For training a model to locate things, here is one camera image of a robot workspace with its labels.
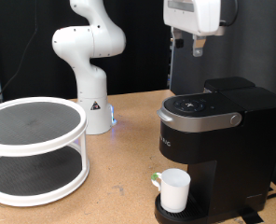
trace wooden table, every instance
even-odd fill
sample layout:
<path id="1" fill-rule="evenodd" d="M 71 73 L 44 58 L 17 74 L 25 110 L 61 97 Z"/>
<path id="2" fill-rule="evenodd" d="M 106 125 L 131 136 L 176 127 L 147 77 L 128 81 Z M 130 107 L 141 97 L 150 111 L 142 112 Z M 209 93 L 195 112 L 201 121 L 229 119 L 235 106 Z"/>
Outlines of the wooden table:
<path id="1" fill-rule="evenodd" d="M 159 193 L 150 176 L 171 167 L 186 169 L 159 152 L 157 110 L 172 95 L 151 91 L 108 96 L 117 125 L 107 133 L 87 135 L 90 174 L 84 184 L 55 203 L 26 208 L 0 204 L 0 224 L 158 224 L 154 202 Z M 259 215 L 276 224 L 276 198 Z M 223 223 L 244 222 L 238 217 Z"/>

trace silver trim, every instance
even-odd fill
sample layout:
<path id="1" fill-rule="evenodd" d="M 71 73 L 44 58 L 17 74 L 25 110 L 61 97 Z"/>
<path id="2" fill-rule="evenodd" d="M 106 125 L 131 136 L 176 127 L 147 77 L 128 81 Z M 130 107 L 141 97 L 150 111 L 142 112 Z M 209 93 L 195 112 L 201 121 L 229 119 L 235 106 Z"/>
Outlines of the silver trim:
<path id="1" fill-rule="evenodd" d="M 233 128 L 238 126 L 242 121 L 242 115 L 237 112 L 202 118 L 175 115 L 164 106 L 165 101 L 173 97 L 169 97 L 163 101 L 162 108 L 157 111 L 157 114 L 164 124 L 177 131 L 186 133 L 203 133 L 213 130 Z"/>
<path id="2" fill-rule="evenodd" d="M 194 12 L 193 3 L 168 1 L 168 7 L 174 8 L 174 9 L 180 9 L 183 11 Z"/>

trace black backdrop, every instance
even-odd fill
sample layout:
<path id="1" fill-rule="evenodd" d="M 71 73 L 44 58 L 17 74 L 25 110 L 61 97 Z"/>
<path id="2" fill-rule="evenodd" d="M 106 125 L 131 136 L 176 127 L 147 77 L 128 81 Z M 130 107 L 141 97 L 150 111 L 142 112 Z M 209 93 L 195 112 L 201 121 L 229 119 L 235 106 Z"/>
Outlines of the black backdrop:
<path id="1" fill-rule="evenodd" d="M 92 59 L 107 74 L 108 94 L 167 88 L 170 27 L 163 22 L 163 1 L 103 0 L 111 20 L 127 37 L 118 56 Z M 29 96 L 76 98 L 70 66 L 52 49 L 59 28 L 88 25 L 70 8 L 69 0 L 37 0 L 38 32 L 21 71 L 4 92 L 4 99 Z M 35 31 L 35 0 L 0 0 L 0 81 L 16 73 L 21 55 Z"/>
<path id="2" fill-rule="evenodd" d="M 236 23 L 223 36 L 208 36 L 202 57 L 191 55 L 192 35 L 184 33 L 185 47 L 173 55 L 175 94 L 202 92 L 204 81 L 217 77 L 244 77 L 276 93 L 276 0 L 239 0 L 239 5 Z M 230 21 L 233 12 L 234 1 L 222 0 L 222 19 Z"/>

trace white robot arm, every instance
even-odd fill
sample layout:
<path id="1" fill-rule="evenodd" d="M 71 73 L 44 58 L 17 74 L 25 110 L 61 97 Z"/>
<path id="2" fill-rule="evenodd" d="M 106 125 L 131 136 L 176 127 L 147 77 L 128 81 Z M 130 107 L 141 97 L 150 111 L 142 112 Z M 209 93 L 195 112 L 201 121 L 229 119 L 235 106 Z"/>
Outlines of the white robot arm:
<path id="1" fill-rule="evenodd" d="M 193 34 L 193 55 L 203 53 L 207 35 L 222 35 L 221 0 L 164 0 L 164 22 L 172 27 L 178 48 L 183 47 L 182 31 Z"/>
<path id="2" fill-rule="evenodd" d="M 77 103 L 87 113 L 87 134 L 105 133 L 112 127 L 111 105 L 107 103 L 106 74 L 90 64 L 90 58 L 120 54 L 126 37 L 108 17 L 103 0 L 70 0 L 72 10 L 90 26 L 57 30 L 52 38 L 56 54 L 67 61 L 76 76 Z"/>

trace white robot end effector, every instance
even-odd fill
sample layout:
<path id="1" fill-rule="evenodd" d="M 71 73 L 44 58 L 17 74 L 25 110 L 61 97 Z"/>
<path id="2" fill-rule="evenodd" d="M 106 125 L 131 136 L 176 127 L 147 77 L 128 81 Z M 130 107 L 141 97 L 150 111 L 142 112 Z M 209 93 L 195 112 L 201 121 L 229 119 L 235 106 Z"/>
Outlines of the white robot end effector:
<path id="1" fill-rule="evenodd" d="M 172 27 L 172 35 L 177 48 L 184 46 L 182 31 L 193 34 L 193 56 L 200 57 L 207 35 L 223 35 L 225 27 L 231 23 L 220 21 L 221 0 L 164 0 L 164 22 Z"/>

